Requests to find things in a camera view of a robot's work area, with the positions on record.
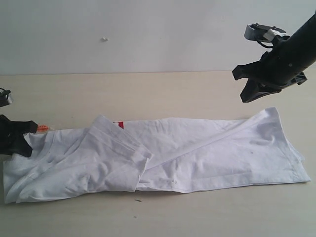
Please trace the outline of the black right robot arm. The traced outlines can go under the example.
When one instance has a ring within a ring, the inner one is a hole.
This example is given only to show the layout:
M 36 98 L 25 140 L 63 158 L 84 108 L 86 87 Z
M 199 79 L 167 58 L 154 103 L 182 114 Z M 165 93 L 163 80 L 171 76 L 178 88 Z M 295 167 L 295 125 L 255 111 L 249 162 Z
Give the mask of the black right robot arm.
M 307 81 L 304 70 L 316 61 L 316 17 L 313 15 L 293 35 L 275 26 L 253 23 L 244 33 L 247 40 L 267 48 L 261 58 L 236 66 L 235 80 L 247 79 L 240 94 L 244 103 L 280 93 L 294 84 Z

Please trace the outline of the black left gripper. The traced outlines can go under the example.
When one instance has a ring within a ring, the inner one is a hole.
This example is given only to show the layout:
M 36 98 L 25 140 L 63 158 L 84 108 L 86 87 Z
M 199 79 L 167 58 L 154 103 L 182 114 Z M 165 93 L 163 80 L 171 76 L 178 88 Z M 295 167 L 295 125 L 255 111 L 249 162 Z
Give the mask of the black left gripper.
M 30 157 L 32 147 L 25 140 L 23 134 L 36 133 L 38 124 L 34 121 L 10 121 L 6 116 L 0 116 L 0 154 L 19 154 Z

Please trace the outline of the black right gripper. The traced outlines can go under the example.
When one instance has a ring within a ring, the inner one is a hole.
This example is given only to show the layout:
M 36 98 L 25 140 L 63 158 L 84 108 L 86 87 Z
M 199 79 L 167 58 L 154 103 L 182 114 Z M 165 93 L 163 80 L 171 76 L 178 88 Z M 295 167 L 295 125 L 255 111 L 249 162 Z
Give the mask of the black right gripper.
M 307 81 L 304 70 L 308 67 L 308 38 L 274 37 L 272 44 L 272 50 L 259 61 L 237 65 L 232 70 L 235 80 L 247 79 L 240 94 L 243 103 Z

